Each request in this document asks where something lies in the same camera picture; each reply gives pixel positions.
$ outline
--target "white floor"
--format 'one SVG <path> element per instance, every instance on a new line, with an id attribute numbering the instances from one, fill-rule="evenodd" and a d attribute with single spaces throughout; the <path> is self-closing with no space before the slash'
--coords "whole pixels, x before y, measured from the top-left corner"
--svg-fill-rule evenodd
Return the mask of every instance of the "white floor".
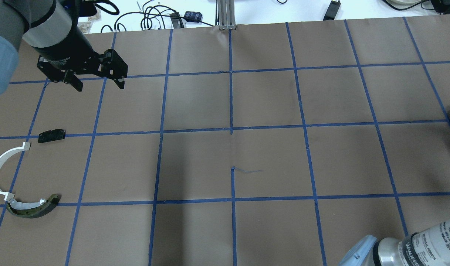
<path id="1" fill-rule="evenodd" d="M 337 20 L 351 20 L 374 17 L 412 17 L 437 15 L 433 10 L 423 10 L 420 5 L 406 11 L 397 11 L 388 7 L 382 0 L 340 0 L 341 6 L 336 16 Z M 120 9 L 120 14 L 139 12 L 146 1 L 112 0 Z M 279 4 L 276 0 L 235 0 L 235 17 L 237 24 L 266 24 L 279 22 L 316 21 L 322 20 L 330 0 L 288 0 Z M 153 0 L 147 6 L 165 5 L 177 10 L 181 15 L 186 11 L 196 11 L 203 14 L 203 21 L 214 25 L 215 0 Z M 425 3 L 426 8 L 432 8 L 430 2 Z M 113 27 L 119 16 L 101 13 L 101 20 L 95 21 L 90 33 L 99 33 L 103 25 Z M 141 30 L 142 14 L 126 15 L 120 19 L 128 31 Z M 170 28 L 169 18 L 165 17 L 166 27 Z M 154 27 L 159 26 L 154 20 Z M 203 24 L 187 23 L 186 27 L 203 27 Z"/>

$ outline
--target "metal post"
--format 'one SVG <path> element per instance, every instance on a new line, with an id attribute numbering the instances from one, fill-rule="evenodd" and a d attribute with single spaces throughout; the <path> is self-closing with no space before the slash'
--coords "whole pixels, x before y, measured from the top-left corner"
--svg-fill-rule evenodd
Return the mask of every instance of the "metal post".
<path id="1" fill-rule="evenodd" d="M 235 24 L 235 0 L 217 0 L 218 27 L 221 30 L 236 29 Z"/>

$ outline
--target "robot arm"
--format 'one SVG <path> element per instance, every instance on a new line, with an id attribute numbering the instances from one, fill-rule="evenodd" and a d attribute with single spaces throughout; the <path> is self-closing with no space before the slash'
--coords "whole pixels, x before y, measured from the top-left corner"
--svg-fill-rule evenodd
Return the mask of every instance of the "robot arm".
<path id="1" fill-rule="evenodd" d="M 78 17 L 96 14 L 94 5 L 89 0 L 0 0 L 0 94 L 17 66 L 21 39 L 40 54 L 37 68 L 52 82 L 82 91 L 76 74 L 94 74 L 123 89 L 128 65 L 113 49 L 95 52 L 77 28 Z"/>

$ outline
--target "white round object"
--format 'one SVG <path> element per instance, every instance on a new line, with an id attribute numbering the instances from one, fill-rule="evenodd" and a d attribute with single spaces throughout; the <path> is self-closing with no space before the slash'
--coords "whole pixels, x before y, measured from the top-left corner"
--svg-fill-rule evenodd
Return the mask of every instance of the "white round object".
<path id="1" fill-rule="evenodd" d="M 420 3 L 420 0 L 389 0 L 389 1 L 399 5 L 414 5 L 416 3 Z"/>

